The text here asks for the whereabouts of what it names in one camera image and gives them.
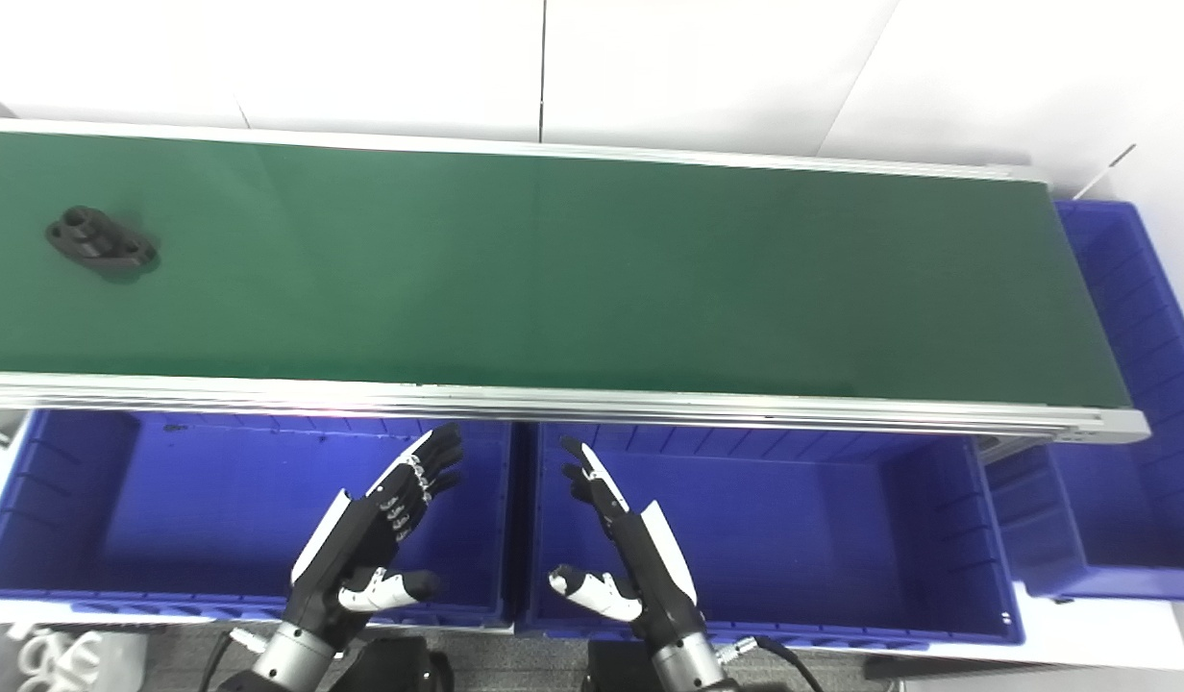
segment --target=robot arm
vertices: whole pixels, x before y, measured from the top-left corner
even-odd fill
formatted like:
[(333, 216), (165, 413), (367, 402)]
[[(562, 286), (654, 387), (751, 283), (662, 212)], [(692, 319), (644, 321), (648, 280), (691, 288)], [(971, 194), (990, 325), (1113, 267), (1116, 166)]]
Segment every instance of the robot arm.
[(429, 430), (401, 451), (360, 498), (341, 491), (292, 570), (292, 591), (276, 634), (253, 667), (223, 692), (314, 692), (333, 658), (349, 647), (373, 613), (430, 598), (430, 571), (398, 572), (391, 560), (438, 492), (459, 478), (456, 424)]
[(629, 622), (644, 640), (665, 692), (738, 690), (707, 641), (690, 570), (659, 505), (631, 512), (591, 447), (571, 437), (562, 438), (562, 447), (579, 461), (562, 468), (571, 494), (596, 508), (629, 578), (560, 565), (548, 575), (549, 587), (584, 608)]

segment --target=blue plastic bin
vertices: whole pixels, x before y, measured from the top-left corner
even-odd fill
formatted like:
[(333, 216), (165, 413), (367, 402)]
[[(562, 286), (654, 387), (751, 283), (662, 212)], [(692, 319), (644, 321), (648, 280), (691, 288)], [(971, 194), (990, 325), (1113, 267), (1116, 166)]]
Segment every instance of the blue plastic bin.
[(1011, 569), (1034, 596), (1184, 600), (1184, 318), (1132, 205), (1058, 213), (1153, 435), (989, 467)]
[[(360, 494), (443, 421), (39, 411), (0, 500), (0, 598), (101, 613), (278, 619), (289, 570), (347, 487)], [(443, 591), (380, 621), (508, 624), (509, 424), (462, 421), (464, 482), (394, 569)]]
[(561, 563), (623, 574), (571, 498), (561, 435), (593, 446), (632, 508), (658, 500), (714, 639), (921, 649), (1019, 643), (1014, 588), (971, 441), (822, 430), (540, 425), (521, 632), (629, 636), (548, 588)]

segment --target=black cable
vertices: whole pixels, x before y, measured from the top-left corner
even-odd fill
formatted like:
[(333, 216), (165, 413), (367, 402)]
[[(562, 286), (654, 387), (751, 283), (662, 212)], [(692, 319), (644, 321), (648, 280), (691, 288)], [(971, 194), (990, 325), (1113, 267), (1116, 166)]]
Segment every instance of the black cable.
[(232, 634), (226, 632), (220, 635), (220, 640), (212, 648), (212, 652), (208, 654), (208, 662), (204, 666), (204, 678), (200, 678), (200, 692), (208, 692), (208, 686), (212, 684), (215, 669), (220, 665), (220, 659), (224, 658), (224, 653), (227, 652), (230, 643), (232, 643)]
[(776, 639), (771, 639), (771, 636), (755, 636), (754, 641), (755, 643), (758, 643), (758, 647), (760, 649), (767, 649), (768, 652), (772, 652), (777, 656), (780, 656), (785, 661), (792, 664), (793, 667), (796, 667), (798, 671), (802, 671), (802, 678), (806, 679), (806, 683), (810, 685), (811, 690), (813, 690), (815, 692), (824, 692), (824, 688), (822, 688), (819, 681), (815, 679), (815, 675), (810, 673), (810, 669), (807, 669), (806, 664), (802, 662), (802, 659), (799, 659), (798, 655), (791, 652), (789, 647), (785, 647), (784, 643), (780, 643)]

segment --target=floor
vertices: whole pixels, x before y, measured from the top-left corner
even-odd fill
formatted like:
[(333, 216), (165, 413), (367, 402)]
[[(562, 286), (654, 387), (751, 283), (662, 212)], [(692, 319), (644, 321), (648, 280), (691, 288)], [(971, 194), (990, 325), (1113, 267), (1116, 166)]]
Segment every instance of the floor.
[[(272, 626), (250, 626), (257, 634), (270, 634)], [(143, 692), (193, 692), (219, 635), (221, 624), (178, 626), (152, 634)], [(440, 649), (451, 659), (459, 692), (575, 692), (584, 674), (586, 643), (553, 639), (519, 639), (501, 634), (426, 632), (430, 649)], [(337, 661), (321, 690), (334, 683), (355, 656)], [(806, 653), (804, 661), (826, 692), (886, 692), (886, 684), (861, 675), (864, 656), (839, 653)], [(213, 687), (245, 669), (253, 656), (233, 645), (224, 658)], [(729, 674), (747, 686), (781, 684), (793, 692), (809, 687), (798, 673), (764, 652), (752, 652), (728, 666)], [(784, 690), (773, 687), (767, 690)]]

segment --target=aluminum frame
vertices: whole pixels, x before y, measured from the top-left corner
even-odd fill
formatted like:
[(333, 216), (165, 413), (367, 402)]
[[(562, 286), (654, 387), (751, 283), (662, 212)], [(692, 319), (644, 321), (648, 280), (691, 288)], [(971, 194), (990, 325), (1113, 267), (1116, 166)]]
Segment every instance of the aluminum frame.
[(1130, 409), (126, 374), (0, 372), (0, 406), (879, 430), (1096, 443), (1151, 434), (1143, 414)]
[(856, 174), (953, 177), (967, 180), (1025, 180), (1048, 185), (1048, 177), (1028, 166), (953, 166), (813, 156), (773, 156), (720, 152), (641, 149), (632, 146), (547, 145), (535, 141), (451, 140), (438, 136), (360, 135), (341, 132), (287, 132), (198, 126), (89, 123), (0, 118), (0, 132), (31, 135), (136, 136), (148, 140), (234, 141), (246, 145), (317, 146), (371, 152), (496, 154), (552, 159), (596, 159), (650, 164), (722, 166), (733, 169), (856, 172)]

